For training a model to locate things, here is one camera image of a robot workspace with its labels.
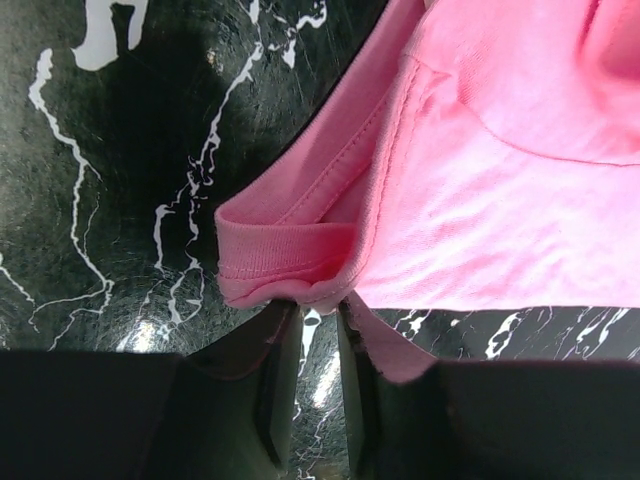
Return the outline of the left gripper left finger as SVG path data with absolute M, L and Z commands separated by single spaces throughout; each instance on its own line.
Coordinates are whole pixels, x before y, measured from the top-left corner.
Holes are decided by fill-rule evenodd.
M 273 301 L 183 360 L 180 472 L 286 470 L 301 335 L 299 306 Z

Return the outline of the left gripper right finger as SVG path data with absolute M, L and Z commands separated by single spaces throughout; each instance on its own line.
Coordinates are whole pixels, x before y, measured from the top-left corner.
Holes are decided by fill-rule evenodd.
M 359 297 L 339 305 L 339 351 L 354 479 L 440 477 L 437 359 Z

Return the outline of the pink t shirt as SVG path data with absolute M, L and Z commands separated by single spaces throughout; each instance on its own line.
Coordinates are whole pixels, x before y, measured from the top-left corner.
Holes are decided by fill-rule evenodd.
M 215 225 L 237 308 L 637 307 L 638 3 L 389 2 Z

